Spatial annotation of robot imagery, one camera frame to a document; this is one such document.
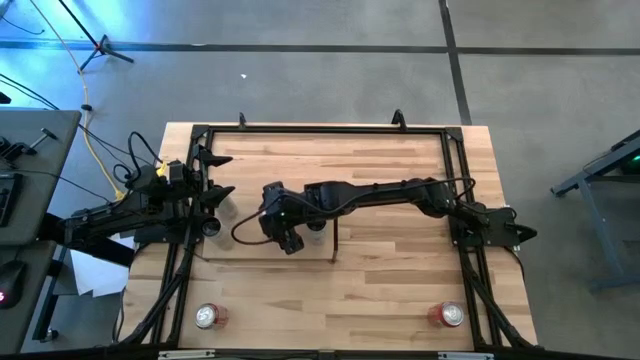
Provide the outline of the black computer mouse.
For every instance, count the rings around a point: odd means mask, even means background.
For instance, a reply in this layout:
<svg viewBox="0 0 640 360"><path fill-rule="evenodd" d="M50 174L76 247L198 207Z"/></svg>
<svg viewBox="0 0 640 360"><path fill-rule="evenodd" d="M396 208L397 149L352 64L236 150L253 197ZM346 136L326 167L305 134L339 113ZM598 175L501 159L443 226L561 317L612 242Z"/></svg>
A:
<svg viewBox="0 0 640 360"><path fill-rule="evenodd" d="M21 300L28 265L12 260L0 265L0 309L9 309Z"/></svg>

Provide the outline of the Celsius can pineapple print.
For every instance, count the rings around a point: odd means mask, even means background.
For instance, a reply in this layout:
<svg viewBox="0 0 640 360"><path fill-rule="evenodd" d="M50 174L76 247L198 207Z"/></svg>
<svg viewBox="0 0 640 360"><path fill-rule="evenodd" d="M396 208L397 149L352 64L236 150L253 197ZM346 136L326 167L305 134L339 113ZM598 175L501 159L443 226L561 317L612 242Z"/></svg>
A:
<svg viewBox="0 0 640 360"><path fill-rule="evenodd" d="M233 248L234 241L230 236L230 231L218 218L206 218L200 229L204 237L219 249L228 251Z"/></svg>

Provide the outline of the black desk clamp tool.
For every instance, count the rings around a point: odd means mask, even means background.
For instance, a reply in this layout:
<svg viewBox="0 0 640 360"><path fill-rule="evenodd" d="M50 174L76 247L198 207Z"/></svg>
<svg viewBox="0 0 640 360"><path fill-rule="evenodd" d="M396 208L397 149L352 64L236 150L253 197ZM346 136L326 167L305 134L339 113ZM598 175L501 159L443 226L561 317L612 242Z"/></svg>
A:
<svg viewBox="0 0 640 360"><path fill-rule="evenodd" d="M42 135L31 144L24 142L10 142L7 138L0 136L0 160L13 162L21 155L35 155L36 147L46 139L57 140L58 137L46 128L41 129Z"/></svg>

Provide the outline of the black tripod stand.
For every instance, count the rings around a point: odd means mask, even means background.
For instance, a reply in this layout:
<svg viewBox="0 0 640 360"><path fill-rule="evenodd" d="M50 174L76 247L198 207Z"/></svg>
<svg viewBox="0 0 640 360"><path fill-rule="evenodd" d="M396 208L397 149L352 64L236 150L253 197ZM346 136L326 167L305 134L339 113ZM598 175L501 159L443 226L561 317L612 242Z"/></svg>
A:
<svg viewBox="0 0 640 360"><path fill-rule="evenodd" d="M73 13L73 11L69 8L69 6L64 2L64 0L58 0L59 4L64 8L64 10L69 14L69 16L73 19L73 21L76 23L76 25L80 28L80 30L84 33L84 35L86 36L86 38L91 42L91 44L93 45L93 51L91 53L91 55L79 66L79 73L82 73L85 68L87 67L87 65L94 60L97 57L100 56L111 56L111 57L115 57L117 59L120 59L122 61L128 62L133 64L135 62L134 59L123 55L119 52L116 52L110 44L109 38L106 34L104 34L99 41L97 41L91 34L90 32L87 30L87 28L81 23L81 21L78 19L78 17Z"/></svg>

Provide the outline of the red Coca-Cola can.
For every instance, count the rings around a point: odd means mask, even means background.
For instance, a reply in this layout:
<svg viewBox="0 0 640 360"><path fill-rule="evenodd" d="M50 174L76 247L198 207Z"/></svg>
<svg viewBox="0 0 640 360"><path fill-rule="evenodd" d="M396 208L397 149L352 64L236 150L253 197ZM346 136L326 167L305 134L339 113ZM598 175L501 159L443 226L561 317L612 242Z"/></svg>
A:
<svg viewBox="0 0 640 360"><path fill-rule="evenodd" d="M219 304L202 304L195 314L195 324L200 329L222 329L228 321L227 308Z"/></svg>
<svg viewBox="0 0 640 360"><path fill-rule="evenodd" d="M442 302L429 308L427 320L433 326L455 328L463 323L464 311L457 303Z"/></svg>

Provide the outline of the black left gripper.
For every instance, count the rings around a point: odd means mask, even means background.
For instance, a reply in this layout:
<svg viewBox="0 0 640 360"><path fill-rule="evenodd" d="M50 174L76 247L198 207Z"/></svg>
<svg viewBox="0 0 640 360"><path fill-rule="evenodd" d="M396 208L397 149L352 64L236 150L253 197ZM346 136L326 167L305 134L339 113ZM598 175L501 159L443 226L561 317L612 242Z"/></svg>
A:
<svg viewBox="0 0 640 360"><path fill-rule="evenodd" d="M202 168L219 167L233 160L231 156L218 156L208 149L198 153ZM167 163L167 204L172 208L181 208L201 203L207 208L218 208L235 186L214 185L203 191L201 174L178 159Z"/></svg>

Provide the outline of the black support beam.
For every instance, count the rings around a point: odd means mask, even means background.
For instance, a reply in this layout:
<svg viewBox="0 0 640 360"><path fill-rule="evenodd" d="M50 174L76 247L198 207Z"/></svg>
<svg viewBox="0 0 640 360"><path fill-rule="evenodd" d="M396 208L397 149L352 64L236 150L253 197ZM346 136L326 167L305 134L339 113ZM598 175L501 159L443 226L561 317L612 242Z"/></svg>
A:
<svg viewBox="0 0 640 360"><path fill-rule="evenodd" d="M46 213L37 232L37 239L54 241L100 260L129 267L134 260L135 251L111 240L111 235L113 232L96 231L81 218L62 219Z"/></svg>

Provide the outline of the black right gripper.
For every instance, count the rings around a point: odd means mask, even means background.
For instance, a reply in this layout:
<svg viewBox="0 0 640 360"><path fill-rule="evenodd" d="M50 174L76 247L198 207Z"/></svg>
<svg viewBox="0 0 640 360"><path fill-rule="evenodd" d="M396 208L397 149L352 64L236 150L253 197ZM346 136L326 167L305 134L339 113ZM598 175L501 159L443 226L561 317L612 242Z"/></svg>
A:
<svg viewBox="0 0 640 360"><path fill-rule="evenodd" d="M286 189L281 181L277 181L262 188L262 199L259 216L262 231L279 232L277 242L287 255L301 251L303 239L292 227L308 221L304 193Z"/></svg>

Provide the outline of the grey desk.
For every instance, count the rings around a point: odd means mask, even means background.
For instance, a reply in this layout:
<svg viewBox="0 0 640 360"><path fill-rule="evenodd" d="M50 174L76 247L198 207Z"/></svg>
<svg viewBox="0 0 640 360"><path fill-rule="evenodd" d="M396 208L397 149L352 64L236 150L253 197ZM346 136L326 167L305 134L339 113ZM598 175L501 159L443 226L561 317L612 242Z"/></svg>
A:
<svg viewBox="0 0 640 360"><path fill-rule="evenodd" d="M2 284L0 270L0 355L21 350L55 248L51 241L0 247L0 267L12 260L24 263L24 270L12 287Z"/></svg>
<svg viewBox="0 0 640 360"><path fill-rule="evenodd" d="M36 151L19 156L11 170L23 179L9 221L0 226L0 246L36 240L80 119L75 110L0 110L0 136L11 143L34 145Z"/></svg>

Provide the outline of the black metal table frame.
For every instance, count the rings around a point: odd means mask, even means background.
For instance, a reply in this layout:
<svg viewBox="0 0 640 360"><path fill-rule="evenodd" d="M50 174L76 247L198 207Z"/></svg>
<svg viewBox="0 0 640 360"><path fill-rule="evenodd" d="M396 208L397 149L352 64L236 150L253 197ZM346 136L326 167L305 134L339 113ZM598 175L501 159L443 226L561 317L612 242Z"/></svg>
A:
<svg viewBox="0 0 640 360"><path fill-rule="evenodd" d="M504 333L463 277L448 219L411 205L359 209L340 218L339 252L331 264L333 223L321 246L307 242L286 255L268 244L254 212L264 185L281 181L300 191L327 180L357 185L433 177L458 183L467 201L504 205L487 128L392 125L263 125L171 123L160 154L185 159L192 141L233 160L212 168L212 179L235 186L239 214L231 221L239 243L224 251L209 241L196 247L186 289L169 302L159 336L181 348L304 350L458 350L536 339L521 265L507 249L469 253L504 318ZM430 307L454 302L464 311L455 328L427 320ZM227 308L222 329L200 329L197 309Z"/></svg>

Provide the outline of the black keyboard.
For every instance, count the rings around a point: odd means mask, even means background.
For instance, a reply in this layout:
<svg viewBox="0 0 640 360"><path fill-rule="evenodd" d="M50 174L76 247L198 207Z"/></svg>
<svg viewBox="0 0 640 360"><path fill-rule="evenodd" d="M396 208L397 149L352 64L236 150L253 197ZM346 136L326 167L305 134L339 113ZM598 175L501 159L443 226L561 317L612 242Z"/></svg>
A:
<svg viewBox="0 0 640 360"><path fill-rule="evenodd" d="M20 195L23 176L16 173L0 173L0 227L6 227Z"/></svg>

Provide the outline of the white paper sheet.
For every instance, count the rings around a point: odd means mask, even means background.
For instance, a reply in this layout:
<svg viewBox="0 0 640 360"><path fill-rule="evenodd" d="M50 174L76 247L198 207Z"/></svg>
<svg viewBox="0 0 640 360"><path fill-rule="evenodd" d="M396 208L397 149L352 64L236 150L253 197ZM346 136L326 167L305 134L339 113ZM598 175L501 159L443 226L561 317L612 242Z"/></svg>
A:
<svg viewBox="0 0 640 360"><path fill-rule="evenodd" d="M77 250L71 251L74 279L79 295L94 298L120 293L127 285L129 269L97 259Z"/></svg>

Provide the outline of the Celsius Arctic Vibe can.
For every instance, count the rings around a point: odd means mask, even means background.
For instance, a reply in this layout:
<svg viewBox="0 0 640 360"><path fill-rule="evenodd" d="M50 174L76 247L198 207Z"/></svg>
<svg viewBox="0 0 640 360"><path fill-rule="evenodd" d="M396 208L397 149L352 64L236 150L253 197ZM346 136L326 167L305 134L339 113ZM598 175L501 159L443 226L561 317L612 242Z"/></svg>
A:
<svg viewBox="0 0 640 360"><path fill-rule="evenodd" d="M306 224L309 240L313 245L321 246L325 242L327 223L325 221L309 222Z"/></svg>

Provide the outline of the grey metal bracket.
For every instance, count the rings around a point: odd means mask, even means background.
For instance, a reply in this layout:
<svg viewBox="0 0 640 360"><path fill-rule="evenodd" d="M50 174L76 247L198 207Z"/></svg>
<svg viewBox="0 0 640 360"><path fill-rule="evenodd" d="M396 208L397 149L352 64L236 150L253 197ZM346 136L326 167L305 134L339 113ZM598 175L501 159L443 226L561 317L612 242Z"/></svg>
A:
<svg viewBox="0 0 640 360"><path fill-rule="evenodd" d="M157 360L212 360L216 358L214 350L171 350L161 351Z"/></svg>
<svg viewBox="0 0 640 360"><path fill-rule="evenodd" d="M491 353L481 352L439 352L438 360L495 360Z"/></svg>

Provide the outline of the grey-blue metal desk frame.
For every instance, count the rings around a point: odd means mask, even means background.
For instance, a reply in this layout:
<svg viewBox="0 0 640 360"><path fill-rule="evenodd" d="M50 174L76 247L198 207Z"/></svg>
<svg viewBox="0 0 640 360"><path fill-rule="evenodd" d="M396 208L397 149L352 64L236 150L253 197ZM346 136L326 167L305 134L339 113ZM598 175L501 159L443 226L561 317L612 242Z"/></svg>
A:
<svg viewBox="0 0 640 360"><path fill-rule="evenodd" d="M550 188L556 197L572 190L581 194L608 266L591 290L640 285L640 129Z"/></svg>

